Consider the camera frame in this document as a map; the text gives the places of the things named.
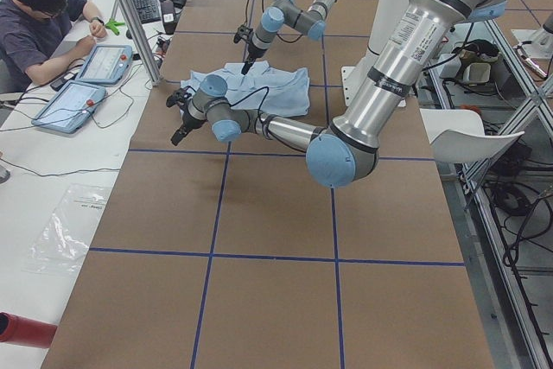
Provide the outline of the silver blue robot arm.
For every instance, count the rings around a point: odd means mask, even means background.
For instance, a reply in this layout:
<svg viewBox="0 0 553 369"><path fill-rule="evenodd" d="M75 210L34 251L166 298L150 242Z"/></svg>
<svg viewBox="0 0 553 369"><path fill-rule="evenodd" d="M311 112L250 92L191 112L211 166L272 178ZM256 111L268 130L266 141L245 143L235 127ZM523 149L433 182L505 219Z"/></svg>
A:
<svg viewBox="0 0 553 369"><path fill-rule="evenodd" d="M250 28L238 27L234 41L245 41L247 56L241 69L248 74L256 60L262 58L282 27L293 29L300 35L319 41L327 26L327 17L338 0L313 0L311 4L298 4L296 0L273 0L263 11L259 24Z"/></svg>
<svg viewBox="0 0 553 369"><path fill-rule="evenodd" d="M423 72L443 36L460 22L496 18L506 0L379 0L392 25L376 57L362 58L353 69L359 87L346 111L325 128L240 109L227 99L227 84L215 74L198 87L176 92L168 106L181 109L182 123L171 138L209 124L222 143L250 132L303 152L309 173L321 185L344 187L368 176L378 163L379 133Z"/></svg>

